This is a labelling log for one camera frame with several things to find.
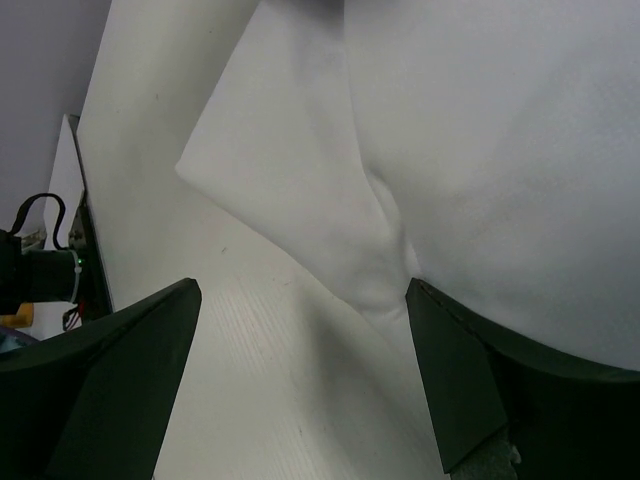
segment white cloth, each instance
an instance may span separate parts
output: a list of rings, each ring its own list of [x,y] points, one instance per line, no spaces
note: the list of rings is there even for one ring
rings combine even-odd
[[[262,0],[178,173],[411,356],[422,278],[640,370],[640,4]]]

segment white table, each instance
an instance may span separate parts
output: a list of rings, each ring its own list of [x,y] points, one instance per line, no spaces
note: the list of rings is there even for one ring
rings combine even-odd
[[[203,291],[156,478],[444,478],[417,367],[174,173],[255,3],[114,0],[79,127],[115,307]]]

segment gray wall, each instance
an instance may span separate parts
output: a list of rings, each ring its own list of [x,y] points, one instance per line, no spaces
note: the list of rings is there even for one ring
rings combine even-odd
[[[110,3],[0,0],[0,228],[49,186],[62,115],[82,111]]]

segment yellow object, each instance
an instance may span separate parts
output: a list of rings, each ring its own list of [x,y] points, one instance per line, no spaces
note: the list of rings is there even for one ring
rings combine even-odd
[[[15,315],[0,317],[0,325],[9,328],[30,327],[33,325],[33,303],[23,303]]]

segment black cable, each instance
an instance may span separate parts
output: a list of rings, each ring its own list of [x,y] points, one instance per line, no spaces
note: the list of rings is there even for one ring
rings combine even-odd
[[[53,198],[58,202],[60,206],[60,211],[58,212],[58,218],[56,220],[56,225],[53,228],[53,246],[56,250],[64,250],[60,243],[58,242],[58,233],[60,233],[60,225],[62,225],[62,220],[64,220],[64,214],[67,212],[67,207],[64,204],[62,198],[60,198],[55,193],[39,193],[32,197],[27,198],[24,203],[20,206],[18,210],[18,214],[16,215],[16,221],[13,223],[13,227],[9,232],[10,235],[17,235],[20,229],[23,227],[25,220],[27,219],[27,215],[29,214],[29,210],[34,202],[40,198],[49,197]]]

